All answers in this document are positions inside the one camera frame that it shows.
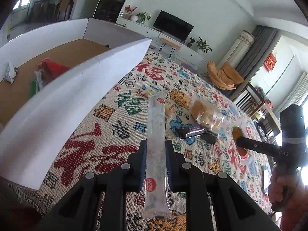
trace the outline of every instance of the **white cabinet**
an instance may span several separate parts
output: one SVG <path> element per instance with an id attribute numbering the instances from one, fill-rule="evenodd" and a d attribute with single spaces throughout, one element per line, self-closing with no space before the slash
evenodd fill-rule
<path id="1" fill-rule="evenodd" d="M 160 35 L 160 33 L 156 30 L 150 29 L 146 26 L 143 26 L 139 23 L 135 23 L 133 21 L 129 21 L 123 18 L 118 18 L 116 21 L 118 24 L 121 24 L 125 27 L 127 27 L 128 29 L 130 29 L 131 31 L 137 32 L 141 35 L 144 35 L 148 38 L 152 39 L 152 43 L 155 43 Z"/>
<path id="2" fill-rule="evenodd" d="M 187 46 L 181 47 L 181 50 L 178 52 L 177 55 L 184 60 L 192 63 L 196 67 L 198 67 L 204 60 L 203 56 L 199 55 L 197 52 L 193 51 Z"/>
<path id="3" fill-rule="evenodd" d="M 178 46 L 180 46 L 180 50 L 176 51 L 174 54 L 174 57 L 179 59 L 182 62 L 185 62 L 187 64 L 190 64 L 193 68 L 197 68 L 204 60 L 204 57 L 199 55 L 197 52 L 195 52 L 194 50 L 190 49 L 189 47 L 187 47 L 186 45 L 184 45 L 183 43 L 180 43 L 172 38 L 170 38 L 169 36 L 160 33 L 154 29 L 151 29 L 145 25 L 142 25 L 140 23 L 136 23 L 124 18 L 118 18 L 116 21 L 117 24 L 123 25 L 126 28 L 130 29 L 131 31 L 137 32 L 139 34 L 142 34 L 148 38 L 152 39 L 151 44 L 153 46 L 155 46 L 156 48 L 160 48 L 162 42 L 160 41 L 161 38 L 164 38 Z M 163 52 L 170 52 L 171 51 L 171 46 L 166 45 L 163 48 Z"/>

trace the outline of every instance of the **chocolate bar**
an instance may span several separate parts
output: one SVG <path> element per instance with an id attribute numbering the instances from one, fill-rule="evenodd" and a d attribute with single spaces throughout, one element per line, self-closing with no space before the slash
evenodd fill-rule
<path id="1" fill-rule="evenodd" d="M 179 138 L 186 139 L 190 137 L 201 136 L 200 138 L 210 144 L 215 144 L 217 139 L 217 134 L 207 130 L 201 126 L 186 127 L 186 128 L 176 128 L 176 132 L 179 134 Z"/>

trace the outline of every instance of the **vase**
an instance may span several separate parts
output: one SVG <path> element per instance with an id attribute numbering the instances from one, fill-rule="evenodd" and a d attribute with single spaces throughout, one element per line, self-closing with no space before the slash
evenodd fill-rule
<path id="1" fill-rule="evenodd" d="M 197 48 L 196 52 L 197 52 L 199 55 L 203 55 L 203 54 L 204 54 L 203 50 L 200 49 L 200 48 Z"/>
<path id="2" fill-rule="evenodd" d="M 129 20 L 131 18 L 131 14 L 125 14 L 124 18 Z"/>
<path id="3" fill-rule="evenodd" d="M 131 21 L 136 22 L 138 21 L 139 17 L 138 16 L 131 16 Z"/>

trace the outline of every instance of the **patterned rug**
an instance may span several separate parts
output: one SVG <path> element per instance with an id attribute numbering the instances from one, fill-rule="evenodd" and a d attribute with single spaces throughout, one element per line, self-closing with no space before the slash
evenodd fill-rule
<path id="1" fill-rule="evenodd" d="M 19 197 L 31 202 L 37 210 L 47 213 L 52 206 L 87 172 L 110 172 L 136 152 L 142 139 L 147 138 L 146 88 L 166 90 L 177 103 L 176 116 L 166 120 L 165 135 L 176 152 L 203 172 L 225 171 L 258 205 L 270 207 L 261 191 L 261 166 L 269 167 L 267 157 L 252 152 L 254 161 L 242 166 L 235 148 L 230 126 L 244 122 L 250 138 L 260 140 L 251 119 L 229 99 L 196 74 L 167 61 L 160 54 L 148 51 L 143 61 L 124 76 L 92 109 L 59 152 L 38 192 L 14 187 Z M 226 126 L 220 129 L 215 145 L 199 137 L 180 140 L 175 128 L 196 125 L 183 97 L 198 93 L 215 104 L 225 115 Z M 127 195 L 127 229 L 186 230 L 186 194 L 168 193 L 173 212 L 171 220 L 149 220 L 141 217 L 144 189 Z"/>

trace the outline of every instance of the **red bag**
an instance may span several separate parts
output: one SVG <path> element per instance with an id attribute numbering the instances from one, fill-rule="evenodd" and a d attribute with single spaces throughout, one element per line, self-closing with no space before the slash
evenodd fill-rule
<path id="1" fill-rule="evenodd" d="M 39 68 L 44 68 L 45 71 L 47 71 L 52 76 L 53 79 L 56 79 L 58 76 L 65 73 L 67 70 L 70 70 L 69 67 L 57 64 L 56 62 L 48 58 L 42 60 Z"/>

